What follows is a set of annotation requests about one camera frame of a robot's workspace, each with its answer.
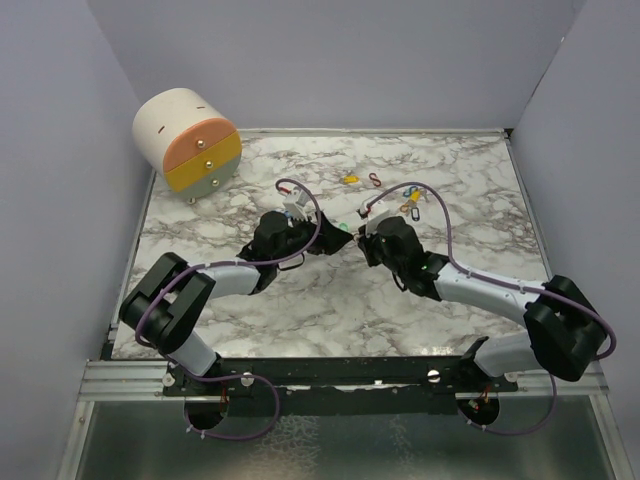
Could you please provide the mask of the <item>blue S carabiner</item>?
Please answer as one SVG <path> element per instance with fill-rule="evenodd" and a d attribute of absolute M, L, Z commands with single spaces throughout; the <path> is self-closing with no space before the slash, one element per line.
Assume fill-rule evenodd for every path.
<path fill-rule="evenodd" d="M 403 192 L 403 196 L 404 197 L 410 197 L 414 192 L 418 191 L 419 188 L 415 185 L 412 185 L 410 187 L 408 187 L 404 192 Z"/>

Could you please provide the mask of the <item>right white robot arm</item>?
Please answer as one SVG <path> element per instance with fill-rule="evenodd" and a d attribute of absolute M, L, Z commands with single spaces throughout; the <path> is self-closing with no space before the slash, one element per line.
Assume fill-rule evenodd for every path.
<path fill-rule="evenodd" d="M 479 308 L 523 327 L 520 334 L 478 340 L 469 348 L 459 367 L 469 390 L 481 391 L 506 373 L 537 369 L 576 382 L 611 332 L 567 277 L 516 281 L 456 266 L 451 257 L 425 250 L 399 216 L 368 222 L 358 234 L 367 264 L 389 269 L 400 290 Z"/>

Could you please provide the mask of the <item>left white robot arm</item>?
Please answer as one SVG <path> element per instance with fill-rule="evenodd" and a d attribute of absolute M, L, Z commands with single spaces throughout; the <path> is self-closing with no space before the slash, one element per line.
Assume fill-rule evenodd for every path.
<path fill-rule="evenodd" d="M 230 261 L 199 269 L 173 252 L 163 254 L 122 302 L 119 320 L 187 370 L 186 382 L 195 392 L 210 394 L 220 385 L 215 365 L 220 356 L 195 332 L 206 303 L 260 293 L 275 280 L 281 263 L 306 253 L 333 255 L 352 240 L 325 215 L 315 223 L 267 212 L 253 239 Z"/>

